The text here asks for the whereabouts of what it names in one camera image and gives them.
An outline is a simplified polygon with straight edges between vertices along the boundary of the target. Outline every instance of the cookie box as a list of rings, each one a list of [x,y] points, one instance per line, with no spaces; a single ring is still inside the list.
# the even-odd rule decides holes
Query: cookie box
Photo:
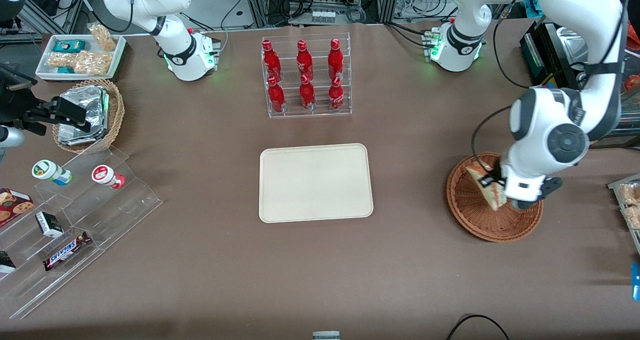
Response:
[[[0,189],[0,227],[34,207],[32,198],[10,189]]]

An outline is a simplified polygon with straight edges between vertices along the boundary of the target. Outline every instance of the acrylic step shelf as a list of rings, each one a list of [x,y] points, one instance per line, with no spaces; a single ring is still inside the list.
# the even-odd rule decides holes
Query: acrylic step shelf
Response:
[[[269,101],[267,79],[269,77],[264,62],[264,52],[262,53],[262,75],[264,80],[264,94],[267,100],[267,111],[271,118],[284,117],[311,117],[311,116],[338,116],[350,115],[354,112],[354,100],[352,94],[352,41],[350,33],[342,34],[320,34],[320,35],[295,35],[295,36],[273,36],[263,37],[263,40],[270,40],[273,50],[279,56],[282,67],[282,82],[280,85],[284,91],[286,101],[286,111],[275,112]],[[342,89],[344,91],[344,104],[342,109],[334,112],[329,109],[329,51],[331,50],[331,40],[340,40],[340,50],[343,54]],[[296,57],[298,54],[298,41],[305,40],[306,46],[313,61],[313,81],[315,89],[315,109],[307,111],[302,107],[300,98],[300,72]]]
[[[99,149],[96,145],[62,165],[74,175],[69,185],[38,183],[36,191],[42,198],[33,197],[39,205],[0,229],[0,250],[6,251],[16,266],[14,272],[0,274],[0,299],[12,319],[28,315],[162,204],[131,171],[126,163],[128,155],[113,146]],[[123,174],[127,180],[124,187],[114,190],[95,183],[91,172],[100,164]],[[35,219],[39,211],[55,215],[64,234],[55,239],[42,235]],[[91,242],[45,271],[42,262],[83,232]]]

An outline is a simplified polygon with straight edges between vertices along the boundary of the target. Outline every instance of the brown tablecloth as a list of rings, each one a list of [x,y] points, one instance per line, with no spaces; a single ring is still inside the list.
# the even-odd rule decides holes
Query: brown tablecloth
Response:
[[[518,42],[529,24],[505,21],[498,34],[505,71],[522,83]],[[269,119],[261,37],[345,30],[354,114]],[[470,153],[474,127],[522,93],[489,46],[468,71],[448,73],[383,26],[234,32],[220,70],[186,83],[156,57],[152,38],[127,40],[115,146],[166,203],[24,320],[2,317],[0,338],[304,339],[340,330],[345,340],[441,339],[471,312],[494,317],[512,338],[638,338],[636,249],[606,188],[640,171],[638,153],[592,151],[562,172],[564,187],[519,242],[478,240],[449,212],[444,182]],[[70,86],[40,82],[33,91],[48,100]],[[512,143],[506,121],[502,114],[481,131],[481,151]],[[9,152],[2,186],[28,192],[35,161],[71,158],[50,136],[28,134]],[[368,148],[371,217],[260,221],[263,150],[350,142]],[[454,338],[500,336],[474,319]]]

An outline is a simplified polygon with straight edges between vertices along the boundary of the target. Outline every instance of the coca-cola bottle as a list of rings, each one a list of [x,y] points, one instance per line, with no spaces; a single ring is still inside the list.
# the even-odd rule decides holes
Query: coca-cola bottle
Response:
[[[329,52],[329,79],[333,80],[336,77],[343,77],[343,55],[340,51],[340,40],[331,40],[331,51]]]
[[[297,68],[300,71],[300,76],[308,75],[309,81],[314,80],[314,65],[311,61],[311,54],[307,50],[307,42],[300,40],[297,42]]]
[[[338,111],[342,109],[345,92],[343,91],[343,87],[340,85],[340,78],[335,77],[333,81],[331,81],[331,87],[329,88],[329,108]]]
[[[302,107],[307,111],[312,111],[316,107],[316,93],[314,86],[309,80],[309,75],[300,76],[300,98],[302,98]]]
[[[267,66],[267,73],[270,76],[274,76],[277,82],[282,81],[282,66],[280,65],[280,58],[276,51],[274,51],[274,47],[272,46],[272,42],[269,40],[264,40],[262,42],[262,49],[264,50],[264,64]]]
[[[287,103],[284,101],[284,91],[278,84],[275,76],[269,76],[267,79],[269,84],[269,100],[271,102],[271,108],[275,112],[285,112],[287,110]]]

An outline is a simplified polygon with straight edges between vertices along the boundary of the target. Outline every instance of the round wicker basket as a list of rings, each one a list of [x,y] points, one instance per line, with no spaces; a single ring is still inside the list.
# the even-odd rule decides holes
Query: round wicker basket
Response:
[[[493,166],[500,154],[483,152],[478,156]],[[516,210],[507,203],[494,211],[466,170],[474,162],[473,156],[458,162],[446,181],[446,200],[455,219],[473,235],[493,242],[510,242],[529,235],[540,223],[542,201],[526,210]]]
[[[106,89],[107,93],[109,93],[109,133],[105,137],[103,137],[100,141],[96,143],[93,147],[94,150],[103,150],[108,148],[118,136],[118,132],[120,132],[120,127],[122,125],[122,118],[124,117],[124,103],[122,101],[122,95],[118,91],[118,87],[114,85],[113,82],[109,80],[87,80],[82,81],[79,84],[75,85],[73,88],[77,89],[78,87],[84,87],[89,85],[102,86]],[[63,150],[67,150],[73,153],[80,153],[84,151],[86,148],[91,146],[92,144],[80,144],[73,146],[65,146],[58,141],[58,125],[53,125],[53,141],[58,147]]]

